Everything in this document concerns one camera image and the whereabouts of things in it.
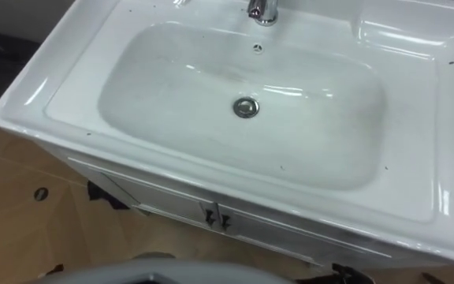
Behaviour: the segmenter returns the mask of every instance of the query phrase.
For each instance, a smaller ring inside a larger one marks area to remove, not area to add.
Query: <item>sink rim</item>
[[[109,149],[110,151],[113,149],[108,148],[106,145],[113,142],[117,143],[113,138],[102,135],[91,135],[89,137],[96,136],[99,139],[97,142],[93,142],[93,139],[88,139],[85,136],[86,129],[66,125],[44,116],[43,108],[46,102],[59,89],[62,80],[69,73],[71,66],[75,64],[84,48],[99,30],[99,26],[104,23],[106,17],[119,1],[122,0],[79,0],[73,4],[60,24],[42,45],[42,48],[39,49],[29,64],[26,65],[23,72],[19,74],[9,87],[2,99],[0,99],[0,127],[19,133],[22,136],[27,136],[33,140],[45,141],[74,151],[81,151],[102,159],[108,159],[114,163],[166,175],[173,179],[205,187],[223,194],[229,194],[293,215],[355,231],[358,234],[374,237],[395,245],[403,245],[417,251],[430,252],[454,259],[454,238],[451,239],[451,236],[449,239],[420,241],[421,237],[416,236],[416,234],[405,234],[401,231],[394,232],[393,230],[387,229],[383,230],[379,227],[362,223],[358,219],[362,215],[359,214],[361,212],[359,210],[356,210],[357,214],[354,214],[357,216],[356,220],[352,219],[351,216],[350,218],[345,218],[337,217],[333,214],[324,215],[316,210],[311,210],[304,204],[292,204],[292,201],[295,200],[276,201],[257,196],[253,192],[234,190],[204,181],[204,179],[200,180],[193,177],[184,178],[185,176],[179,170],[169,170],[169,168],[168,170],[159,169],[158,166],[149,166],[138,159],[129,158],[130,155],[124,157],[123,155],[117,155],[116,151],[109,152]],[[65,42],[65,40],[74,44],[64,47],[60,43]],[[454,215],[449,216],[449,220],[451,219],[454,221]],[[377,222],[381,224],[387,220],[381,218]],[[399,223],[399,225],[402,227],[411,227],[411,224],[407,222]],[[454,230],[454,222],[450,221],[437,223],[434,220],[434,222],[419,225],[417,230],[424,230],[425,234],[435,234],[442,230],[444,232],[446,230]]]

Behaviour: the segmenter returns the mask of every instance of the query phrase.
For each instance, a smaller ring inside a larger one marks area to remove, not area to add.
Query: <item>cabinet door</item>
[[[218,223],[216,204],[209,200],[163,189],[144,181],[105,175],[130,194],[139,203],[136,207],[140,209],[205,228],[212,228]]]
[[[342,244],[333,239],[275,222],[235,208],[218,205],[221,228],[242,241],[260,245],[310,263],[338,262],[365,267],[389,256]]]

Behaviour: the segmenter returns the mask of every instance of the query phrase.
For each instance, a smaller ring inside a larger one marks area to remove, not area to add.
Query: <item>wooden floor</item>
[[[86,180],[33,143],[0,130],[0,283],[29,281],[63,263],[67,271],[168,252],[181,259],[241,263],[306,278],[302,261],[157,215],[89,201]],[[34,199],[45,187],[49,196]],[[369,271],[378,283],[425,283],[429,271],[454,283],[454,267]]]

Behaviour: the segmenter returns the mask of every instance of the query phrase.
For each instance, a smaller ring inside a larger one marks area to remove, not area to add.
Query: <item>sink basin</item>
[[[0,126],[454,259],[454,2],[278,5],[77,0]]]
[[[259,102],[252,119],[233,112],[244,96]],[[132,40],[98,108],[114,128],[170,150],[353,189],[378,170],[386,100],[369,66],[349,58],[166,23]]]

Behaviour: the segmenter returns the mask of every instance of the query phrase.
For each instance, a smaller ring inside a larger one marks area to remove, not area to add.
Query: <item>floor tile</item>
[[[146,217],[138,214],[138,217],[144,219],[144,226],[138,230],[125,228],[132,232],[128,245],[134,256],[144,252],[167,252],[185,259],[196,256],[195,241],[202,233],[200,228],[159,215]]]
[[[454,266],[367,271],[376,279],[377,284],[428,284],[422,277],[422,272],[430,273],[446,284],[454,284]]]
[[[258,269],[289,279],[302,279],[313,276],[310,264],[302,260],[284,256],[254,245],[248,251],[253,259],[254,267]]]
[[[46,232],[55,263],[63,264],[66,271],[76,271],[92,265],[71,190],[65,192],[49,218]]]
[[[131,258],[138,256],[141,253],[136,247],[139,242],[138,236],[144,234],[147,216],[135,210],[118,210],[117,215],[124,231],[129,256]]]
[[[42,231],[37,230],[0,247],[0,284],[35,279],[53,267],[54,261],[48,256]]]
[[[0,158],[84,185],[86,178],[34,142],[0,129]]]
[[[0,160],[0,246],[42,228],[69,189],[67,181]],[[34,199],[38,188],[48,189],[43,201]]]
[[[72,195],[91,262],[97,265],[130,259],[117,211],[105,200],[90,201],[85,187],[72,185]]]

